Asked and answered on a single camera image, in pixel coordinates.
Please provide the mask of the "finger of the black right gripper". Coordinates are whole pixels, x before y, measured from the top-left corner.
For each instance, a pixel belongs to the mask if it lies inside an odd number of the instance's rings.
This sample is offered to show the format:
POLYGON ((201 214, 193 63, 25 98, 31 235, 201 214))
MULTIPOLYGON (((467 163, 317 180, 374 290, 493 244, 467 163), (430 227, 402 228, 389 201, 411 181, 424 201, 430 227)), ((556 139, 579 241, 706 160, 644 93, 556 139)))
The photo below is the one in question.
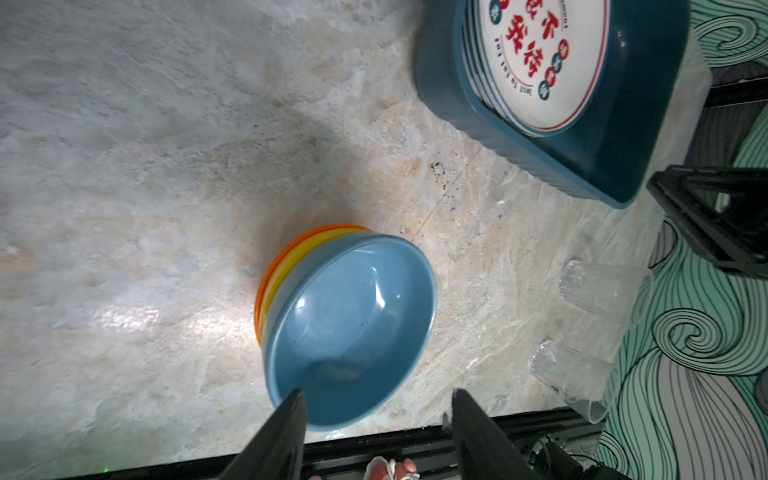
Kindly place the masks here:
POLYGON ((646 188, 691 249, 716 269, 767 277, 767 171, 669 166, 646 188))

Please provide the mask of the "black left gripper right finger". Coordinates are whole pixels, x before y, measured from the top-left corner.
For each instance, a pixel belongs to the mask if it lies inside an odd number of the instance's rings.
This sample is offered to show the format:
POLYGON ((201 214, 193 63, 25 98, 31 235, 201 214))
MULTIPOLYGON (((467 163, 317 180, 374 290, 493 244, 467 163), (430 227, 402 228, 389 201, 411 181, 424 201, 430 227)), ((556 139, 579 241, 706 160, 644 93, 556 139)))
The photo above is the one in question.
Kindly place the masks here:
POLYGON ((539 479, 465 389, 452 395, 451 432, 462 479, 539 479))

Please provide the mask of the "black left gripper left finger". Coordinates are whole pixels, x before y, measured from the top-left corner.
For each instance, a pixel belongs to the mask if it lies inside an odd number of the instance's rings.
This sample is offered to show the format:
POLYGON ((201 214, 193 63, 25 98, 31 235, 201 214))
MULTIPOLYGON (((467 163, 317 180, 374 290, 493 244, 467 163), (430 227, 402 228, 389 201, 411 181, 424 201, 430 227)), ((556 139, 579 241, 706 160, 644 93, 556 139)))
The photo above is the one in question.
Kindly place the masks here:
POLYGON ((293 389, 218 479, 299 479, 307 423, 305 395, 293 389))

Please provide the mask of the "blue shallow bowl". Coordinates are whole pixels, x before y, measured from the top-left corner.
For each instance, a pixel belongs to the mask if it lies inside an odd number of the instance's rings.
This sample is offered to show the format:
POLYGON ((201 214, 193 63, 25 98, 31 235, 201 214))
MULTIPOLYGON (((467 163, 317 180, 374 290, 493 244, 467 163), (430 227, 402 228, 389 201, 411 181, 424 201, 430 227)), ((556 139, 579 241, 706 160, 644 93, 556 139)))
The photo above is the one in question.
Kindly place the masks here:
POLYGON ((316 432, 365 418, 414 370, 436 306, 432 267, 411 242, 362 231, 319 246, 266 315, 260 346, 272 403, 300 389, 316 432))

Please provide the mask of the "orange shallow bowl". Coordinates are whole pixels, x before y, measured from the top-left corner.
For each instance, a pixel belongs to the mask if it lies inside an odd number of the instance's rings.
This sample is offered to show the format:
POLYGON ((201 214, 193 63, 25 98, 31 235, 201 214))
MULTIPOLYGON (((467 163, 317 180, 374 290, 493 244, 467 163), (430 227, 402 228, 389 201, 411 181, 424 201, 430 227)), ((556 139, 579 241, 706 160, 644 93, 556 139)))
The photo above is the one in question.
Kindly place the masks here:
POLYGON ((319 246, 341 236, 362 231, 367 231, 367 228, 344 223, 325 225, 296 237, 280 251, 264 274, 255 299, 254 330, 259 345, 262 345, 264 324, 268 310, 272 305, 277 290, 291 270, 319 246))

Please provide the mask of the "white plate red green circles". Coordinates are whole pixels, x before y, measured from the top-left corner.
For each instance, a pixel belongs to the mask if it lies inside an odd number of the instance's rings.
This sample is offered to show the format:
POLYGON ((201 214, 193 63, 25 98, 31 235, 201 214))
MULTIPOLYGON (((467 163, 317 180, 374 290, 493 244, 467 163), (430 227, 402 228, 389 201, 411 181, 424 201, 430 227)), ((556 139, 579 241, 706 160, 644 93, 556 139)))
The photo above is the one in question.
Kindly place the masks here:
POLYGON ((481 96, 531 137, 567 129, 605 64, 609 1, 471 1, 466 27, 481 96))

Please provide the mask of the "teal plastic bin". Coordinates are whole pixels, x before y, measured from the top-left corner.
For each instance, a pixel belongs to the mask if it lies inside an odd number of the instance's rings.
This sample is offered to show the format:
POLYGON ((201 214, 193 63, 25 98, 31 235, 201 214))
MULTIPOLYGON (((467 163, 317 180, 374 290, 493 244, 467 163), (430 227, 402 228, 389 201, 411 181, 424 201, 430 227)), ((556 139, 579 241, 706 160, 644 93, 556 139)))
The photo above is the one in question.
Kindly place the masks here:
POLYGON ((642 187, 686 50, 687 1, 616 1, 607 64, 585 112, 561 133, 532 138, 471 91, 461 63, 464 1, 431 1, 414 47, 420 99, 438 118, 576 198, 615 209, 642 187))

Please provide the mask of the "pink white small figure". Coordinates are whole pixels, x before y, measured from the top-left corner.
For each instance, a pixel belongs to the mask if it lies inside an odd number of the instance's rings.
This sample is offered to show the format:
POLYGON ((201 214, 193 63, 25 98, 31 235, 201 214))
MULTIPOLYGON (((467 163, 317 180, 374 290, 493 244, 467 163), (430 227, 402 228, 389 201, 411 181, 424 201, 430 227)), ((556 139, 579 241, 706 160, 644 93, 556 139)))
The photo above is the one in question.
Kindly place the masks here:
POLYGON ((411 459, 398 462, 382 456, 374 457, 366 466, 364 480, 419 480, 420 474, 411 459))

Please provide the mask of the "clear plastic cup near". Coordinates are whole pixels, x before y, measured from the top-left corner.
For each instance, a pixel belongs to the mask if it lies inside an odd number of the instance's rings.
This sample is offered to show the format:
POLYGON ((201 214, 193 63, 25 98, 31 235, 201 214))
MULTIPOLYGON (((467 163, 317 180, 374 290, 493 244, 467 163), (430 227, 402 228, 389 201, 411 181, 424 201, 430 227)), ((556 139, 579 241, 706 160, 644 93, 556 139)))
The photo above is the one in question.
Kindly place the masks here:
POLYGON ((608 394, 613 364, 546 340, 533 354, 530 370, 591 424, 607 417, 613 403, 613 397, 608 394))

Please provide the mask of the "clear plastic cup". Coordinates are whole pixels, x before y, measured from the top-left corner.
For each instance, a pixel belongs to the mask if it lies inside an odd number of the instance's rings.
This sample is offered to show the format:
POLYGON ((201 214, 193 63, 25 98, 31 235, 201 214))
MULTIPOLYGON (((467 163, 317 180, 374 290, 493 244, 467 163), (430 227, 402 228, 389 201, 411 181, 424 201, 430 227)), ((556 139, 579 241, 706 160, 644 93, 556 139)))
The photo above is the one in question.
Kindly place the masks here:
POLYGON ((591 424, 607 417, 613 403, 613 397, 608 394, 613 364, 546 340, 533 354, 530 370, 591 424))
POLYGON ((632 328, 647 313, 654 277, 646 267, 572 260, 563 269, 558 290, 566 302, 632 328))

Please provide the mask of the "clear plastic cup far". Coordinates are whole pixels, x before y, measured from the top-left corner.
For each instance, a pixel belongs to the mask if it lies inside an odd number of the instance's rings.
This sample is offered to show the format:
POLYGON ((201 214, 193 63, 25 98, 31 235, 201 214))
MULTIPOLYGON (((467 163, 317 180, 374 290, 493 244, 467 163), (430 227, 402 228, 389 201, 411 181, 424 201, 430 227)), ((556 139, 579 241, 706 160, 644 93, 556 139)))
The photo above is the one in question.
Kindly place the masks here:
POLYGON ((647 313, 654 277, 646 267, 572 260, 563 269, 558 290, 566 302, 632 328, 647 313))

